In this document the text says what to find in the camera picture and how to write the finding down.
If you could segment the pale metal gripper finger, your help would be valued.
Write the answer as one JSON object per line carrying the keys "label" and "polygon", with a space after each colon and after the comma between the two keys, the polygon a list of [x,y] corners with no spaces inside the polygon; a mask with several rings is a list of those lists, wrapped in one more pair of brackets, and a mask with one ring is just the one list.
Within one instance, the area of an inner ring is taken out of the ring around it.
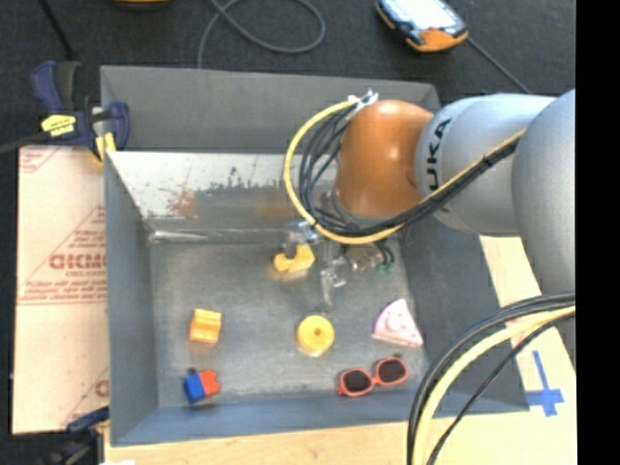
{"label": "pale metal gripper finger", "polygon": [[283,251],[287,259],[296,255],[297,245],[312,245],[319,241],[319,234],[305,220],[289,222],[284,227]]}
{"label": "pale metal gripper finger", "polygon": [[334,306],[336,290],[346,284],[343,270],[348,263],[341,245],[337,242],[325,242],[321,246],[319,265],[324,308],[332,308]]}

